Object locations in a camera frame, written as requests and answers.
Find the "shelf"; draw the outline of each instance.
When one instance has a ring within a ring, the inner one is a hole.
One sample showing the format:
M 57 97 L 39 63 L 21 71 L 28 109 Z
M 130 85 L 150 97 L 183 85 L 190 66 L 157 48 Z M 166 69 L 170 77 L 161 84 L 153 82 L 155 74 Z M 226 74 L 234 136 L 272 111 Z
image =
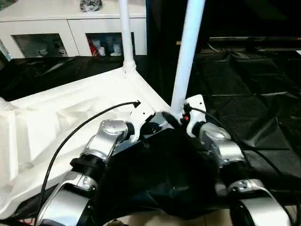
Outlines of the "shelf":
M 120 18 L 118 0 L 103 0 L 103 7 L 83 13 L 80 0 L 19 0 L 0 11 L 0 22 L 62 19 Z M 128 0 L 130 18 L 145 18 L 145 0 Z

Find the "white frame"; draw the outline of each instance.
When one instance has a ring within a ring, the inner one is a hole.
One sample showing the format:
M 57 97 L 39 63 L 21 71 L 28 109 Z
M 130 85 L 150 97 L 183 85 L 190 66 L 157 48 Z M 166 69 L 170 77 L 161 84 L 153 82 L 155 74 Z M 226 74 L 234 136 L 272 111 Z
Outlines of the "white frame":
M 91 56 L 86 33 L 121 33 L 120 19 L 68 20 L 80 56 Z M 134 32 L 135 54 L 146 55 L 146 18 L 130 18 Z
M 0 40 L 12 58 L 24 58 L 24 54 L 12 37 L 12 35 L 22 34 L 57 33 L 61 37 L 68 56 L 79 55 L 67 20 L 1 22 L 0 31 Z

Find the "floor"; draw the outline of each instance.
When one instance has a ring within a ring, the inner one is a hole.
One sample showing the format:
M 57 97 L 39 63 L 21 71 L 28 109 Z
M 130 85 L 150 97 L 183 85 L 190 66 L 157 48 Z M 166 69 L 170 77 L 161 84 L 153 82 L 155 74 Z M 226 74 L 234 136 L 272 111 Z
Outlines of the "floor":
M 286 207 L 293 219 L 296 218 L 295 206 Z M 215 211 L 197 219 L 181 220 L 159 212 L 136 213 L 131 216 L 118 218 L 129 226 L 232 226 L 229 210 Z M 120 222 L 111 222 L 107 226 L 122 226 Z

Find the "cabinet door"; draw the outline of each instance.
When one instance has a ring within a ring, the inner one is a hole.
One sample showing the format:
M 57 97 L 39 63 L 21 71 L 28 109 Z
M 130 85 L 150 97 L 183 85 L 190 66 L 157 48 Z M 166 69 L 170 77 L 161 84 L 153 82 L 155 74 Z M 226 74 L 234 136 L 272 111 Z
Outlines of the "cabinet door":
M 122 55 L 120 19 L 68 20 L 68 23 L 81 56 Z M 130 23 L 134 54 L 146 55 L 146 19 L 131 18 Z
M 12 58 L 79 55 L 67 20 L 1 22 L 0 31 Z

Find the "black fabric cover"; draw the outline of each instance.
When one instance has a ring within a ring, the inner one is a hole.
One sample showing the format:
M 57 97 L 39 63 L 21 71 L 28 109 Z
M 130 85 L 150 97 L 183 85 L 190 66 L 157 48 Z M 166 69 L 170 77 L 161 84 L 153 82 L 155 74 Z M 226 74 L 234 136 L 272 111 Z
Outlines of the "black fabric cover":
M 176 59 L 135 57 L 137 70 L 171 103 Z M 122 58 L 16 59 L 0 71 L 0 97 L 14 100 L 122 65 Z M 187 97 L 202 94 L 207 111 L 239 138 L 252 167 L 283 203 L 301 194 L 301 56 L 289 53 L 215 53 L 196 55 Z M 105 220 L 146 209 L 193 218 L 224 208 L 228 201 L 214 191 L 217 168 L 200 147 L 179 131 L 167 130 L 114 157 L 110 181 L 96 199 Z M 284 174 L 280 178 L 259 150 Z

